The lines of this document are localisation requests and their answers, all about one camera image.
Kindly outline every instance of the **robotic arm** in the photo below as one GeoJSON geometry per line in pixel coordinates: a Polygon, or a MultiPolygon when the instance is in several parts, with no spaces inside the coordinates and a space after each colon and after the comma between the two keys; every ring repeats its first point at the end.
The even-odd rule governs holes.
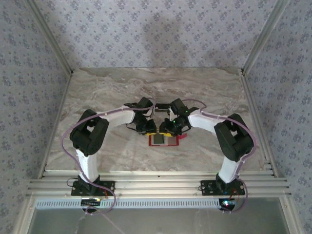
{"type": "MultiPolygon", "coordinates": [[[[146,108],[152,105],[150,100],[142,98],[139,103],[127,103],[121,109],[129,107],[146,108]]],[[[196,107],[188,109],[180,99],[173,101],[169,106],[168,114],[170,115],[170,119],[166,118],[160,125],[159,133],[169,137],[177,136],[183,133],[182,129],[184,127],[188,127],[189,129],[196,127],[215,134],[225,156],[221,170],[216,175],[216,184],[218,189],[221,191],[225,190],[235,180],[240,158],[253,148],[253,140],[240,126],[233,124],[229,120],[204,116],[201,110],[196,107]]],[[[80,165],[88,179],[94,183],[99,182],[96,152],[101,148],[108,130],[122,124],[134,123],[136,125],[136,131],[139,134],[156,134],[156,125],[147,116],[149,111],[120,111],[119,108],[116,109],[116,112],[111,112],[113,113],[82,123],[70,134],[70,139],[76,148],[80,165]]],[[[87,110],[81,116],[80,121],[96,114],[92,110],[87,110]]],[[[233,114],[227,118],[234,119],[246,126],[238,114],[233,114]]],[[[89,184],[82,173],[80,173],[78,179],[90,191],[91,195],[95,193],[97,188],[89,184]]]]}

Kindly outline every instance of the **wall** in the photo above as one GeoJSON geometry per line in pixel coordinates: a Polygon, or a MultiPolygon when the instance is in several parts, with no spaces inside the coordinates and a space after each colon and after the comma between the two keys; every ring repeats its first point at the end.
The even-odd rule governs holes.
{"type": "Polygon", "coordinates": [[[275,0],[36,0],[72,68],[242,67],[275,0]]]}
{"type": "Polygon", "coordinates": [[[248,77],[277,166],[312,233],[312,3],[292,1],[248,77]]]}
{"type": "Polygon", "coordinates": [[[0,3],[0,233],[38,174],[68,76],[21,0],[0,3]]]}

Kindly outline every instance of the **marble tabletop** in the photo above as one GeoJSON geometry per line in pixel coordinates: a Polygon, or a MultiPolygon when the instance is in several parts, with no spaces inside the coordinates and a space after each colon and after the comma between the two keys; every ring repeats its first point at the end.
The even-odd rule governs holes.
{"type": "MultiPolygon", "coordinates": [[[[217,115],[238,113],[254,132],[251,113],[236,69],[218,68],[84,68],[74,71],[60,121],[52,141],[46,170],[77,170],[60,147],[62,134],[75,124],[86,109],[108,111],[127,102],[153,97],[158,103],[176,98],[195,98],[205,102],[207,112],[217,115]]],[[[188,107],[200,104],[185,103],[188,107]]],[[[166,117],[155,113],[160,124],[166,117]]],[[[75,154],[69,137],[64,141],[75,154]]],[[[175,147],[150,147],[148,137],[124,125],[113,128],[105,137],[105,147],[97,154],[98,170],[107,171],[207,171],[221,168],[224,155],[216,136],[192,128],[175,147]]],[[[243,171],[261,171],[263,156],[257,149],[243,165],[243,171]]]]}

